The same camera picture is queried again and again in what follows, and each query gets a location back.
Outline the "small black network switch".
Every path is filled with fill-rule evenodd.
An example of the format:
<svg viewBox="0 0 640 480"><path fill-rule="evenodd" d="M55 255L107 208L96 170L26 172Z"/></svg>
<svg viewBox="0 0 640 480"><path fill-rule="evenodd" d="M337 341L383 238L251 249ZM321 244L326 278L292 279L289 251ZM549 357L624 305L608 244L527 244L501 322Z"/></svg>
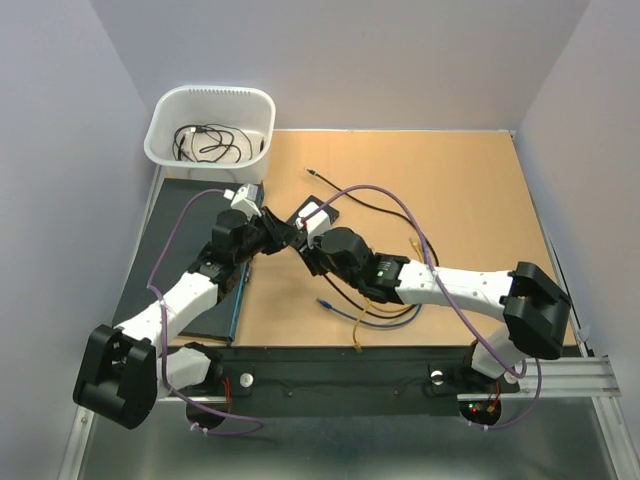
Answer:
<svg viewBox="0 0 640 480"><path fill-rule="evenodd" d="M323 200L320 200L318 197L314 196L314 195L310 195L305 201L302 202L302 204L298 207L298 209L289 217L289 219L286 221L287 223L293 225L294 227L296 227L295 225L295 221L296 218L298 216L298 214L303 211L303 216L306 217L309 214L309 211L311 210L311 206L315 207L316 209L318 209L322 204L324 203ZM336 210L335 208L333 208L332 206L326 206L324 208L322 208L330 217L330 221L331 221L331 227L332 224L338 219L339 217L339 211Z"/></svg>

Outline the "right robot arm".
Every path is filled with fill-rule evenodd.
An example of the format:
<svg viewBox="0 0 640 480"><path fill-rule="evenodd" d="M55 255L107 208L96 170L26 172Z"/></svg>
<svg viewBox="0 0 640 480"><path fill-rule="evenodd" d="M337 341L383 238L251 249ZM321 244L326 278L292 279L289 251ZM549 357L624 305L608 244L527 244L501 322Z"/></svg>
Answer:
<svg viewBox="0 0 640 480"><path fill-rule="evenodd" d="M435 267L375 253L346 227L306 240L298 252L313 275L331 273L374 302L449 306L461 319L475 312L501 321L488 337L469 329L476 344L460 378L472 390L528 358L556 360L563 353L571 299L533 263L495 272Z"/></svg>

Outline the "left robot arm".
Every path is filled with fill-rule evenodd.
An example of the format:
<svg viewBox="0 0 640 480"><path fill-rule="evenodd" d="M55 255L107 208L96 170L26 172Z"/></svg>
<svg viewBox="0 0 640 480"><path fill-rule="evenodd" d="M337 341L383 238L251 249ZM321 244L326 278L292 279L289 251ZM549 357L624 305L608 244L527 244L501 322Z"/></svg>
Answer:
<svg viewBox="0 0 640 480"><path fill-rule="evenodd" d="M199 393L215 392L222 384L220 366L201 348L169 354L169 341L236 288L246 262L287 248L296 235L295 226L266 207L252 216L236 209L220 212L209 242L168 292L148 284L155 302L116 326L100 325L91 332L73 401L136 428L156 400L172 390L170 361L180 369L190 367L186 381Z"/></svg>

